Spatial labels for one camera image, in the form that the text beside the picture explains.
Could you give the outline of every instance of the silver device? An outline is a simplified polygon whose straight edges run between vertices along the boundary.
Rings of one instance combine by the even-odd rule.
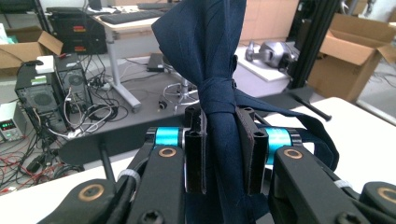
[[[284,42],[265,41],[259,52],[254,52],[254,42],[250,41],[245,57],[248,62],[261,60],[273,68],[286,68],[290,62],[295,60],[290,48]]]
[[[0,132],[5,141],[15,141],[24,137],[26,118],[17,102],[0,105]]]

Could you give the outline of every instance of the navy blue garment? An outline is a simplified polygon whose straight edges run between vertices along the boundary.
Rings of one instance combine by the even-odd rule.
[[[207,117],[206,195],[186,195],[188,223],[255,223],[268,212],[262,194],[246,195],[235,109],[238,105],[298,118],[328,143],[325,162],[335,169],[335,146],[317,119],[282,110],[235,88],[234,53],[242,31],[246,0],[183,0],[165,13],[152,30],[170,64],[198,87]]]

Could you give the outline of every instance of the white table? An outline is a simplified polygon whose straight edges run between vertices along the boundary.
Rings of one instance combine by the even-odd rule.
[[[127,12],[138,10],[137,6],[125,8],[128,9]],[[127,45],[127,49],[129,49],[128,47],[131,45],[134,45],[134,52],[131,52],[128,56],[137,56],[139,53],[149,53],[147,48],[143,48],[143,51],[141,51],[142,46],[152,46],[151,49],[153,49],[153,51],[158,51],[158,43],[153,37],[151,30],[151,24],[158,20],[158,18],[125,22],[122,24],[110,24],[104,22],[100,19],[100,16],[95,16],[93,18],[105,27],[107,51],[113,76],[113,78],[108,79],[107,82],[109,82],[109,84],[131,105],[132,110],[136,110],[141,106],[141,103],[120,83],[120,71],[117,63],[117,59],[119,57],[117,48],[115,46],[115,41],[124,40],[123,44]]]
[[[294,109],[322,121],[340,153],[335,174],[361,193],[365,183],[384,181],[396,185],[396,126],[339,98],[312,104],[332,119],[326,122],[306,107]],[[265,118],[271,125],[304,127],[295,118],[273,115]]]
[[[339,98],[325,99],[313,105],[332,115],[332,120],[326,122],[304,107],[295,110],[317,117],[324,123],[340,152],[335,171],[338,176],[349,181],[357,192],[361,192],[364,183],[369,181],[396,185],[395,126]],[[278,126],[302,127],[297,119],[281,115],[272,115],[266,120]],[[131,159],[113,162],[114,175],[118,176]],[[37,223],[50,214],[72,188],[95,178],[106,178],[103,167],[1,196],[2,223]]]

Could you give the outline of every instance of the electronic equipment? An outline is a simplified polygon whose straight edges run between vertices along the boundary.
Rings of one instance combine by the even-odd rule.
[[[163,55],[161,53],[151,53],[148,60],[148,72],[163,72]]]
[[[109,14],[108,12],[93,12],[81,7],[47,7],[47,12],[52,34],[64,43],[63,53],[107,52],[105,28],[92,17]]]
[[[140,10],[153,10],[153,9],[170,9],[177,3],[137,3],[137,7]]]
[[[0,132],[5,141],[15,141],[24,137],[26,119],[17,102],[0,105]]]
[[[64,111],[64,92],[56,73],[38,74],[34,66],[22,65],[15,92],[38,132],[43,125],[55,132],[67,131],[68,111]]]
[[[87,86],[84,69],[76,53],[66,54],[66,57],[55,58],[56,70],[61,80],[64,95],[70,90],[70,112],[86,111],[92,105],[92,97]]]
[[[89,0],[89,5],[90,5],[90,8],[92,8],[93,10],[101,10],[102,9],[102,4],[101,4],[100,0]]]
[[[121,14],[103,15],[100,16],[100,19],[111,24],[121,24],[131,21],[142,21],[157,18],[161,17],[163,14],[165,13],[160,10],[136,11]]]
[[[246,60],[262,60],[273,68],[287,68],[289,63],[294,62],[295,56],[289,46],[284,42],[265,41],[262,43],[259,52],[254,52],[254,42],[250,41],[246,53]]]
[[[0,11],[2,13],[25,13],[34,8],[35,4],[32,0],[0,0]]]

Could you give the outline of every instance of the computer tower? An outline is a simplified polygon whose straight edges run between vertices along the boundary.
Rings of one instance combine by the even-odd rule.
[[[38,74],[34,65],[24,64],[17,74],[15,92],[35,129],[43,125],[64,133],[69,128],[64,111],[64,92],[55,73]]]
[[[87,86],[84,69],[76,53],[66,54],[64,58],[55,58],[55,67],[61,80],[64,94],[70,90],[70,112],[86,111],[92,105],[92,97]]]
[[[62,53],[107,53],[105,28],[92,16],[108,12],[92,12],[80,7],[47,7],[52,34],[64,43]]]

